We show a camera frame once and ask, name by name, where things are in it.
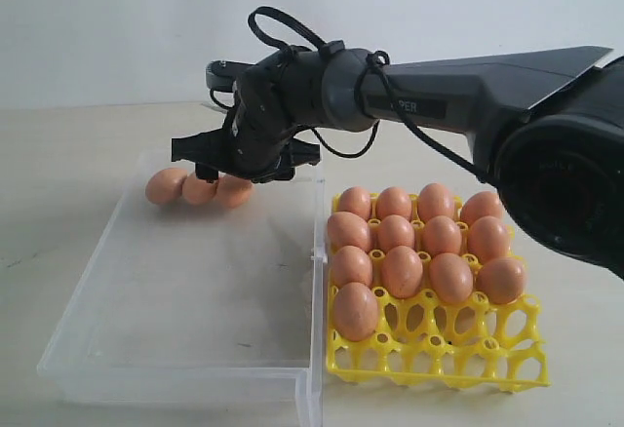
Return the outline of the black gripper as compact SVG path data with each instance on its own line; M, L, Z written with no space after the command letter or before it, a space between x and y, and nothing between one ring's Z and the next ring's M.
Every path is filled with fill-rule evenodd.
M220 129L172 138L171 161L195 163L196 177L205 182L218 181L218 171L254 183L289 181L298 167L321 161L319 144L296 138L302 130L281 110L239 104L228 110Z

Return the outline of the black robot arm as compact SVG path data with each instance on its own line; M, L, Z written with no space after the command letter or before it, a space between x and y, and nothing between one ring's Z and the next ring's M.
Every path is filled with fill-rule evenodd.
M623 62L604 47L390 64L334 41L255 64L216 61L223 125L172 142L199 178L287 181L320 159L300 132L363 132L380 120L426 139L464 135L459 165L493 186L516 223L562 255L623 272Z

